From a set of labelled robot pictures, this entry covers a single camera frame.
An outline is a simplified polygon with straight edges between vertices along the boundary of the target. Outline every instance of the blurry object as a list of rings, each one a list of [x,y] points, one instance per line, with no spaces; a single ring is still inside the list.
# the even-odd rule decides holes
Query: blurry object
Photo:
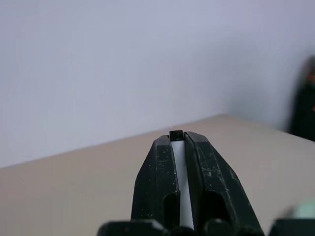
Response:
[[[293,217],[297,219],[315,219],[315,199],[304,201],[296,206]]]
[[[290,134],[315,141],[315,63],[295,99]]]

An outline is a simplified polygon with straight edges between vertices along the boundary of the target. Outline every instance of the table surface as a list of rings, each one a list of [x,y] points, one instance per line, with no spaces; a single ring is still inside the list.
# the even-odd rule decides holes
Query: table surface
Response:
[[[239,177],[265,232],[315,197],[315,143],[260,123],[218,116],[174,129],[203,134]],[[155,131],[0,169],[2,236],[95,235],[129,220],[136,175]]]

